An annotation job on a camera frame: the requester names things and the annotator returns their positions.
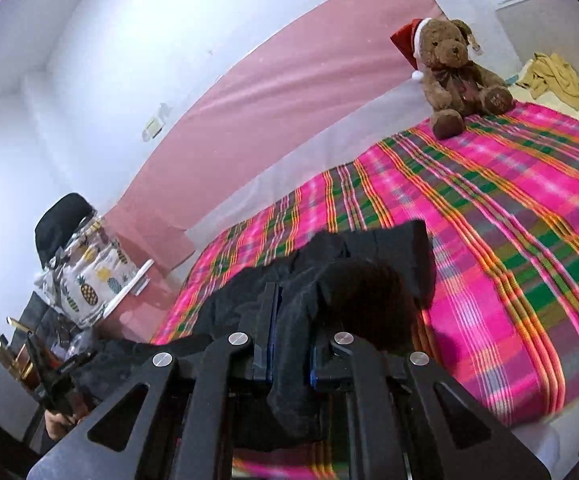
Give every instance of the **yellow clothing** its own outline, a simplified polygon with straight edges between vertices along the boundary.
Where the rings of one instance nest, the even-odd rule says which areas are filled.
[[[558,54],[534,54],[525,77],[516,83],[529,89],[532,99],[551,90],[562,102],[579,110],[579,77],[572,65]]]

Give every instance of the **pineapple print bag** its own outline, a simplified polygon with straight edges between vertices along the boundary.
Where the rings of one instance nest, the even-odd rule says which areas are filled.
[[[46,296],[80,328],[101,319],[107,304],[137,273],[98,216],[74,234],[64,252],[59,250],[53,267],[45,274]]]

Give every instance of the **striped blanket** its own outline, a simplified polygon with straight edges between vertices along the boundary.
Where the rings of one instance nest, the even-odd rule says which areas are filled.
[[[213,290],[319,230],[423,218],[437,286],[416,346],[506,425],[562,409],[579,396],[579,121],[518,104],[466,122],[466,133],[444,142],[427,122],[388,137],[223,232],[154,341],[190,333]],[[336,452],[324,442],[242,453],[234,465],[257,476],[336,478]]]

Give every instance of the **triangular cutout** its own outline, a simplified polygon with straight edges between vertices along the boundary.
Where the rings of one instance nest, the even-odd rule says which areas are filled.
[[[436,383],[434,392],[457,449],[467,449],[491,438],[492,431],[454,396],[447,386]]]
[[[149,389],[146,384],[136,386],[87,433],[88,438],[113,451],[123,451]]]

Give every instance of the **silver screw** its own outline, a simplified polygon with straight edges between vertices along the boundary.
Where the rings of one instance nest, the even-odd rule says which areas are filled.
[[[429,355],[425,352],[413,352],[410,361],[416,366],[425,366],[429,363]]]
[[[333,337],[333,340],[336,341],[339,345],[349,345],[354,341],[354,336],[349,332],[338,332]]]
[[[228,337],[228,341],[234,346],[244,345],[247,343],[247,334],[244,332],[234,332]]]
[[[168,352],[161,352],[152,357],[152,364],[154,366],[158,366],[159,368],[167,366],[171,362],[172,362],[172,354],[169,354]]]

